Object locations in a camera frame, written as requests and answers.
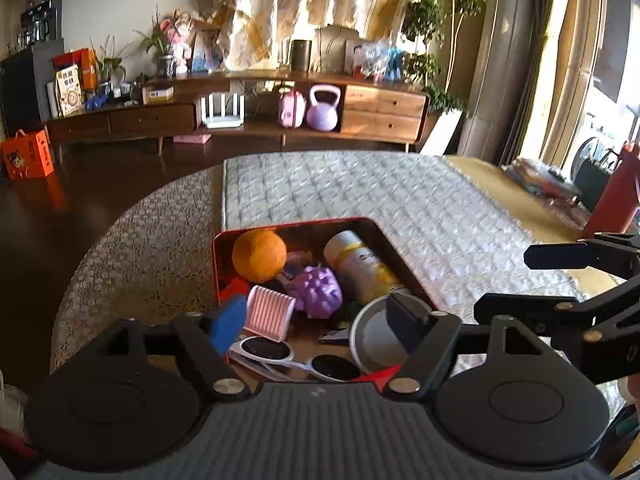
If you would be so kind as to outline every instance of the wooden drawer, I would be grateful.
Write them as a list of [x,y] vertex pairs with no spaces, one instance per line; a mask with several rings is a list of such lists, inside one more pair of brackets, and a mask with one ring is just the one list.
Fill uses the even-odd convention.
[[391,142],[414,142],[419,129],[419,118],[345,110],[340,134]]
[[196,110],[193,104],[145,105],[109,112],[114,134],[158,131],[176,132],[196,129]]
[[108,115],[99,112],[49,121],[47,131],[53,144],[100,138],[111,133]]
[[418,118],[422,117],[424,102],[424,95],[366,86],[349,85],[344,95],[344,107],[348,110],[364,110]]

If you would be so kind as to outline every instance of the dark floor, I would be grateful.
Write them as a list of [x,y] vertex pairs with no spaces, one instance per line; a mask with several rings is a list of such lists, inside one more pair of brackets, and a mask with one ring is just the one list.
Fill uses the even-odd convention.
[[[400,144],[287,139],[287,151],[402,150]],[[0,178],[0,370],[33,391],[48,374],[51,329],[65,288],[89,247],[131,205],[167,182],[280,139],[220,137],[206,145],[154,140],[70,147],[47,179]]]

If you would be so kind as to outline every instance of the wooden tv cabinet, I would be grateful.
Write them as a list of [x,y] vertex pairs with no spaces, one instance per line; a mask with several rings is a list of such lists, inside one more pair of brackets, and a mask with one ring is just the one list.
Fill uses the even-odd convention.
[[[305,123],[300,128],[284,128],[275,115],[245,118],[243,126],[207,130],[200,117],[200,98],[212,92],[230,92],[232,82],[289,81],[305,97],[315,84],[340,88],[338,125],[333,131],[318,132]],[[51,120],[47,132],[51,144],[60,148],[72,142],[121,140],[140,137],[162,139],[174,135],[209,133],[213,136],[334,137],[338,139],[378,140],[409,145],[419,141],[425,123],[427,96],[416,88],[398,83],[360,81],[346,75],[292,72],[290,70],[246,70],[241,72],[188,73],[173,78],[151,79],[145,92],[160,86],[174,86],[170,101],[159,104],[107,105],[93,112],[81,112]]]

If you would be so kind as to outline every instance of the black refrigerator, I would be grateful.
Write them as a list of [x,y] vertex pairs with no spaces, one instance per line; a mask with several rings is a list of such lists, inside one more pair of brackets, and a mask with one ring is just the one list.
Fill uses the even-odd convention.
[[51,118],[47,83],[56,79],[53,58],[64,40],[39,41],[0,62],[0,112],[7,136],[36,132]]

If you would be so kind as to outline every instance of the pink box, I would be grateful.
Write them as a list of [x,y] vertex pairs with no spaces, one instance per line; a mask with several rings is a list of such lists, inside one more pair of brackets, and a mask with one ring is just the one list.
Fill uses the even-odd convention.
[[211,134],[176,135],[174,136],[174,142],[180,142],[181,144],[206,144],[210,138]]

